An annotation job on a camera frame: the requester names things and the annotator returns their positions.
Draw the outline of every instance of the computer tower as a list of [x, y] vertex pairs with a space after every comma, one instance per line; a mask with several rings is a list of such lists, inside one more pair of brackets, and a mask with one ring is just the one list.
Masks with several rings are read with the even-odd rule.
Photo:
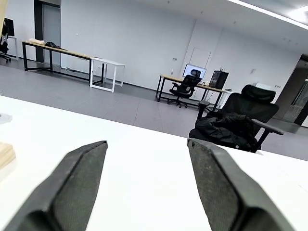
[[223, 71], [214, 71], [209, 86], [216, 89], [222, 89], [225, 85], [229, 73]]

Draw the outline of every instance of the white side table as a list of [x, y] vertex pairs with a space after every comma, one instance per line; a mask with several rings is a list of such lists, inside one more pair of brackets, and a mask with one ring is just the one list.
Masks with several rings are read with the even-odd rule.
[[[91, 76], [90, 76], [90, 88], [97, 88], [97, 89], [101, 89], [101, 90], [106, 90], [106, 91], [110, 91], [110, 92], [114, 92], [115, 91], [115, 85], [116, 85], [116, 70], [118, 66], [122, 66], [123, 68], [125, 68], [125, 64], [121, 64], [121, 63], [117, 63], [115, 61], [111, 61], [111, 60], [107, 60], [107, 59], [101, 59], [101, 58], [97, 58], [97, 57], [91, 57], [92, 61], [91, 61]], [[112, 89], [109, 88], [104, 88], [104, 87], [100, 87], [100, 86], [96, 86], [93, 85], [93, 66], [94, 66], [94, 60], [101, 62], [102, 64], [105, 64], [105, 70], [102, 70], [102, 79], [104, 80], [106, 78], [106, 74], [107, 74], [107, 65], [113, 65], [115, 66], [115, 71], [114, 71], [114, 77], [113, 77], [113, 83], [112, 83]]]
[[9, 39], [14, 39], [15, 40], [15, 55], [16, 55], [16, 58], [13, 58], [15, 60], [18, 60], [18, 45], [17, 45], [17, 37], [15, 36], [9, 36], [8, 37]]

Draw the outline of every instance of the white wall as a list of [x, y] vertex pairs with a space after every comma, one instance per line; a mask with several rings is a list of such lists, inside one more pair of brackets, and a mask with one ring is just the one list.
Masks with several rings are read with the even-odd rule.
[[[224, 88], [240, 92], [246, 84], [261, 82], [276, 90], [274, 101], [279, 97], [301, 56], [301, 53], [287, 51], [201, 21], [197, 21], [192, 35], [183, 66], [188, 61], [187, 57], [190, 57], [191, 47], [201, 47], [211, 52], [204, 81], [210, 81], [213, 72], [223, 67], [229, 72]], [[197, 90], [195, 98], [201, 99], [203, 92]], [[214, 103], [217, 95], [214, 93], [209, 101]]]
[[[125, 63], [124, 81], [151, 89], [160, 74], [172, 68], [180, 74], [193, 25], [193, 18], [129, 0], [61, 2], [63, 48]], [[61, 65], [89, 71], [88, 62], [74, 57], [63, 55]]]
[[[34, 0], [9, 0], [6, 18], [14, 20], [15, 36], [18, 37], [19, 56], [23, 57], [22, 40], [34, 38]], [[8, 40], [8, 54], [15, 55], [14, 40]], [[27, 47], [27, 58], [36, 60], [35, 48]]]

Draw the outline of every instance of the white table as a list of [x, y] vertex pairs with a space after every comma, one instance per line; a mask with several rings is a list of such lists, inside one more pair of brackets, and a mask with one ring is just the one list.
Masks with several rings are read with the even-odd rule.
[[[97, 88], [97, 89], [101, 89], [101, 90], [106, 90], [106, 91], [110, 91], [110, 92], [114, 92], [115, 91], [115, 85], [116, 85], [116, 70], [117, 67], [122, 66], [123, 69], [125, 68], [125, 64], [121, 64], [121, 63], [117, 63], [115, 61], [111, 61], [111, 60], [107, 60], [107, 59], [101, 59], [101, 58], [97, 58], [97, 57], [91, 57], [92, 59], [92, 65], [91, 65], [91, 76], [90, 76], [90, 87], [91, 88]], [[93, 66], [94, 66], [94, 61], [99, 61], [104, 65], [104, 70], [102, 70], [102, 73], [104, 73], [104, 79], [106, 78], [107, 75], [107, 66], [108, 64], [115, 66], [115, 70], [114, 70], [114, 77], [113, 77], [113, 82], [112, 82], [112, 89], [109, 88], [104, 88], [104, 87], [100, 87], [100, 86], [96, 86], [93, 85]]]
[[14, 39], [14, 41], [15, 41], [15, 56], [16, 56], [16, 58], [13, 58], [13, 59], [18, 60], [19, 59], [19, 55], [18, 55], [17, 37], [9, 36], [8, 38], [9, 39]]
[[258, 154], [273, 161], [277, 168], [297, 182], [306, 192], [308, 192], [308, 161], [287, 157], [258, 150]]
[[[185, 138], [3, 96], [0, 112], [13, 116], [0, 125], [0, 141], [17, 156], [0, 182], [0, 230], [67, 152], [101, 140], [108, 150], [87, 231], [211, 230]], [[225, 149], [296, 230], [307, 230], [306, 191], [271, 160]]]

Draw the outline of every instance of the monitor screen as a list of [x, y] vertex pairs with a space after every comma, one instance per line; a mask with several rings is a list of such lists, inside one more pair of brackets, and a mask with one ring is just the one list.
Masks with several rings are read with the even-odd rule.
[[191, 75], [192, 70], [200, 71], [201, 72], [200, 78], [203, 80], [205, 73], [206, 73], [206, 69], [199, 67], [199, 66], [194, 66], [194, 65], [191, 65], [191, 64], [186, 65], [183, 76], [185, 77], [187, 75]]

